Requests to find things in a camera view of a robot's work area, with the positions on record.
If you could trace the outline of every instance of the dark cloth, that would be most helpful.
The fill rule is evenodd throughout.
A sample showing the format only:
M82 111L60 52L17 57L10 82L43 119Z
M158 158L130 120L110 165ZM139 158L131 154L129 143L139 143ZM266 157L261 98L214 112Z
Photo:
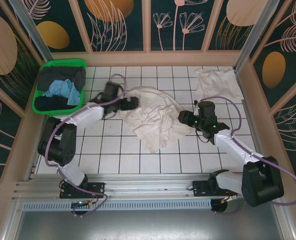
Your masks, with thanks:
M39 111L72 109L76 106L67 105L68 99L62 96L38 96L34 100L34 107Z
M41 69L37 80L39 91L48 91L54 80L70 79L79 92L86 83L86 70L80 66L50 66Z

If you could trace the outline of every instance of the green plastic basket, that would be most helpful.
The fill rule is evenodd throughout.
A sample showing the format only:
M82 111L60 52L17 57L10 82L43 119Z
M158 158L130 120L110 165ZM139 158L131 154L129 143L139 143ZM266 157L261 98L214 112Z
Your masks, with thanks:
M56 66L56 67L83 67L86 69L87 64L84 60L80 59L80 58L71 58L71 59L58 59L58 60L52 60L52 61L48 61L46 62L41 68L44 67L50 67L50 66ZM80 103L71 109L63 109L63 110L51 110L51 111L39 111L34 107L34 100L35 98L42 96L44 92L43 91L39 91L36 90L34 91L34 95L33 95L33 100L32 100L32 109L35 113L37 114L43 114L43 115L47 115L47 116L59 116L59 115L69 115L75 111L77 111L78 109L81 108L82 103L83 103L83 97L84 97L84 88L82 88L81 93L80 93Z

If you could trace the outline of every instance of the light blue cloth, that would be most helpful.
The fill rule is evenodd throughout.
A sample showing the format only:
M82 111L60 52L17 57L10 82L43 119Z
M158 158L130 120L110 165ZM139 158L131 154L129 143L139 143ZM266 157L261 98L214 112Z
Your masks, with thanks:
M48 91L45 91L43 96L52 97L54 95L61 96L68 99L67 105L75 106L80 103L80 92L74 86L74 83L70 79L54 80L49 87Z

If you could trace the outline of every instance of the white towel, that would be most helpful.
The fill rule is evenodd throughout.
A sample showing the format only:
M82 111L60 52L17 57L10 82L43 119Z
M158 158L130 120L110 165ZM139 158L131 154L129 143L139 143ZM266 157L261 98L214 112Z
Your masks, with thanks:
M202 99L221 96L230 100L242 100L243 95L237 83L234 70L196 70L199 80L196 92Z
M120 116L151 153L193 131L179 122L179 112L184 109L166 93L153 87L136 87L126 94L131 96L139 98L139 107L120 111Z

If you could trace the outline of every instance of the gray metal surface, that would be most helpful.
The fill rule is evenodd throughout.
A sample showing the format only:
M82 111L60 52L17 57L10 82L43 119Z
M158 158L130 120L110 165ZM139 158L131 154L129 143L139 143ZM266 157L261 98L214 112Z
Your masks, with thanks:
M208 209L98 211L85 218L70 212L23 212L17 240L280 240L273 207L246 206L232 216Z

